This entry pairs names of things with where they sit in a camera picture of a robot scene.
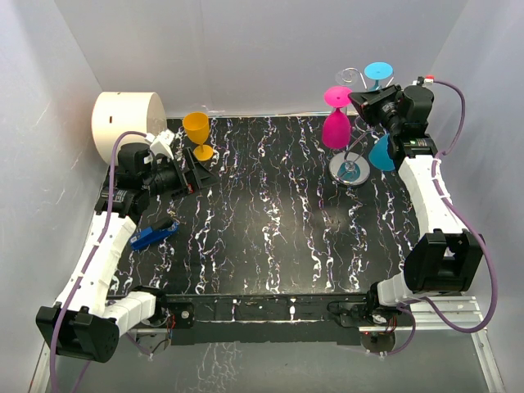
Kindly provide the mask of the pink plastic wine glass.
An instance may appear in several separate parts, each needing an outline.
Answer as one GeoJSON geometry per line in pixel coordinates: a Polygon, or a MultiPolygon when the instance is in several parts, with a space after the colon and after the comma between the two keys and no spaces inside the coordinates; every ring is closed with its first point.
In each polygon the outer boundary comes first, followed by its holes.
{"type": "Polygon", "coordinates": [[[333,109],[322,131],[323,144],[330,149],[343,149],[350,142],[351,123],[346,114],[350,93],[351,90],[344,86],[333,86],[324,93],[324,101],[333,109]]]}

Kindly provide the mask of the yellow plastic wine glass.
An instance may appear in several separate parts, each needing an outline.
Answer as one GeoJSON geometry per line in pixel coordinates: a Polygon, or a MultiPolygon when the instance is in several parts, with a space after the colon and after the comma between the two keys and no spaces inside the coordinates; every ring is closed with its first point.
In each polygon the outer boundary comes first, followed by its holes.
{"type": "Polygon", "coordinates": [[[214,150],[206,144],[210,136],[210,120],[203,112],[192,112],[183,118],[183,127],[189,140],[197,145],[193,150],[199,161],[207,161],[214,155],[214,150]]]}

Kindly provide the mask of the blue wine glass front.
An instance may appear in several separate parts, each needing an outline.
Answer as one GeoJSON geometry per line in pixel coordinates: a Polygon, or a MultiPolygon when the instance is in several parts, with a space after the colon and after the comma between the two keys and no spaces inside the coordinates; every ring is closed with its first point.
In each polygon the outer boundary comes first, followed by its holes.
{"type": "Polygon", "coordinates": [[[374,144],[368,155],[369,163],[383,172],[395,170],[395,163],[389,156],[388,146],[389,134],[386,133],[374,144]]]}

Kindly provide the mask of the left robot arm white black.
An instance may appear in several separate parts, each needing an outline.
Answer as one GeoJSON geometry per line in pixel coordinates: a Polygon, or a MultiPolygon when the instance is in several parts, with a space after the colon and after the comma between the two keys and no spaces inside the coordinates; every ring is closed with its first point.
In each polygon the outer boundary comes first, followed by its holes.
{"type": "Polygon", "coordinates": [[[124,248],[138,251],[175,233],[177,224],[163,219],[143,230],[137,226],[153,197],[185,197],[218,181],[204,165],[209,146],[186,148],[186,166],[147,142],[133,142],[111,153],[110,166],[93,213],[91,232],[74,272],[52,306],[43,306],[36,325],[51,355],[107,362],[120,337],[140,323],[153,327],[169,317],[165,293],[135,287],[108,305],[106,297],[124,248]]]}

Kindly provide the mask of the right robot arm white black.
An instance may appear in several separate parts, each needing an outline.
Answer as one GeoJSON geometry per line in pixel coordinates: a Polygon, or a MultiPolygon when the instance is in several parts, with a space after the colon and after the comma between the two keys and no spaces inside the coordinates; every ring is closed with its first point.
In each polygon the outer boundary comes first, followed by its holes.
{"type": "Polygon", "coordinates": [[[353,92],[349,99],[367,125],[387,131],[387,153],[409,192],[421,235],[405,258],[402,272],[374,283],[366,295],[362,315],[382,325],[402,303],[467,291],[484,253],[481,236],[451,208],[440,157],[426,133],[433,92],[415,83],[353,92]]]}

